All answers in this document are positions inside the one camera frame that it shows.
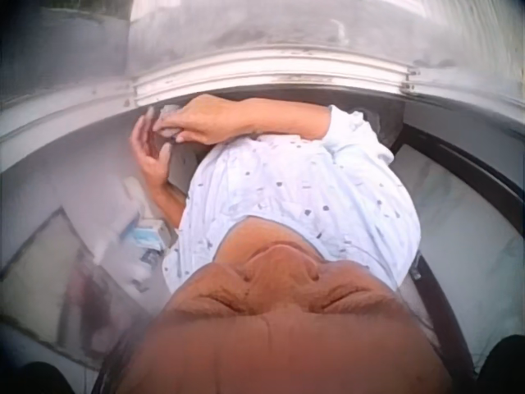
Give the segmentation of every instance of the metal frame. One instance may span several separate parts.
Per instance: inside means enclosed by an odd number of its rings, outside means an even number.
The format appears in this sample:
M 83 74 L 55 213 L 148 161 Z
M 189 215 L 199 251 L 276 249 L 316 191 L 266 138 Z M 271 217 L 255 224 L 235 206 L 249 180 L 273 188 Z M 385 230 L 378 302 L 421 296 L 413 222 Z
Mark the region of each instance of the metal frame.
M 134 79 L 56 90 L 8 105 L 0 116 L 0 172 L 64 135 L 137 107 L 202 92 L 263 85 L 346 89 L 462 104 L 496 114 L 500 120 L 510 121 L 513 130 L 525 134 L 521 85 L 487 85 L 479 76 L 468 74 L 465 79 L 465 75 L 455 69 L 412 69 L 374 57 L 303 45 L 218 53 Z
M 217 54 L 140 76 L 138 106 L 216 89 L 320 85 L 401 95 L 408 67 L 333 49 L 272 46 Z
M 129 80 L 82 85 L 12 103 L 0 116 L 0 172 L 64 135 L 135 107 Z

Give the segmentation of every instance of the mouth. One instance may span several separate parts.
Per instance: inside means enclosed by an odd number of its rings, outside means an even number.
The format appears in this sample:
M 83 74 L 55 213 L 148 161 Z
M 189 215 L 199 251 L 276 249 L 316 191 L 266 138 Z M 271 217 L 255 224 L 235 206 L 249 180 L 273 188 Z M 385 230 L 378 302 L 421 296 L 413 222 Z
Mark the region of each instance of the mouth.
M 312 257 L 310 253 L 308 253 L 308 251 L 302 247 L 301 245 L 295 243 L 295 242 L 290 242 L 290 241 L 275 241 L 275 242 L 270 242 L 269 244 L 267 245 L 264 245 L 262 248 L 259 248 L 257 250 L 255 250 L 255 252 L 253 252 L 253 254 L 251 256 L 249 256 L 249 259 L 253 259 L 254 257 L 257 257 L 259 256 L 260 254 L 263 254 L 267 251 L 269 251 L 270 249 L 272 248 L 275 248 L 277 246 L 288 246 L 292 249 L 295 249 L 299 252 L 301 252 L 302 254 L 306 254 L 307 256 L 309 257 Z

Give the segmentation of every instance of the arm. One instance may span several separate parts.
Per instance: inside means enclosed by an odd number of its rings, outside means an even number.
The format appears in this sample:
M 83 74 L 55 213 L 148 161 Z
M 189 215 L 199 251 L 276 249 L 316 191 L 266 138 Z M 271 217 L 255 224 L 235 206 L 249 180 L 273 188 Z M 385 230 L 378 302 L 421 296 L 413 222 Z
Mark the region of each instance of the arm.
M 182 191 L 171 183 L 166 183 L 158 188 L 149 188 L 149 194 L 166 220 L 174 228 L 179 228 L 182 213 L 186 208 L 186 196 Z
M 152 123 L 153 110 L 150 109 L 135 124 L 130 144 L 153 202 L 160 208 L 167 221 L 178 228 L 186 206 L 186 198 L 167 180 L 171 144 L 165 143 L 160 150 L 157 149 L 153 143 Z
M 157 120 L 153 131 L 179 128 L 177 142 L 217 144 L 252 133 L 300 135 L 320 140 L 331 121 L 330 109 L 308 103 L 248 98 L 230 101 L 202 94 L 180 111 Z
M 321 140 L 330 126 L 330 109 L 308 103 L 248 98 L 240 102 L 245 114 L 245 129 L 255 132 L 300 135 L 306 140 Z

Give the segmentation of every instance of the wall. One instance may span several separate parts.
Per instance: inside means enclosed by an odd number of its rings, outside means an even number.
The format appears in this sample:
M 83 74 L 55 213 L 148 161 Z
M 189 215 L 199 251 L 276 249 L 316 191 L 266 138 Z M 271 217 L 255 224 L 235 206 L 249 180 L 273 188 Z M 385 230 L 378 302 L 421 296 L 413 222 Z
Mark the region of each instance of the wall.
M 404 122 L 464 149 L 524 187 L 524 140 L 466 112 L 422 103 L 406 104 Z

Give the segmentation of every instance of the white surface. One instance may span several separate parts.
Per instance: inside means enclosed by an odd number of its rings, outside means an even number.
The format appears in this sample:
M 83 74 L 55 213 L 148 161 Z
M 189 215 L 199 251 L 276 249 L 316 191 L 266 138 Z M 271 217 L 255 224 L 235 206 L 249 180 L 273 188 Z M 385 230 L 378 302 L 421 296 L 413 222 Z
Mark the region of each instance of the white surface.
M 252 216 L 291 228 L 325 260 L 362 264 L 397 289 L 420 231 L 407 190 L 388 168 L 393 158 L 361 112 L 335 107 L 322 140 L 260 135 L 216 145 L 191 181 L 178 251 L 164 262 L 168 287 L 212 262 L 231 228 Z
M 1 323 L 0 337 L 14 366 L 21 367 L 35 361 L 49 363 L 62 372 L 75 393 L 88 394 L 91 392 L 98 375 L 97 371 L 85 368 Z
M 524 334 L 523 238 L 480 195 L 404 146 L 392 169 L 413 198 L 421 251 L 479 367 L 501 338 Z
M 464 112 L 406 103 L 404 122 L 466 150 L 520 187 L 525 179 L 525 144 Z
M 137 21 L 158 8 L 175 8 L 180 0 L 133 0 L 130 21 Z

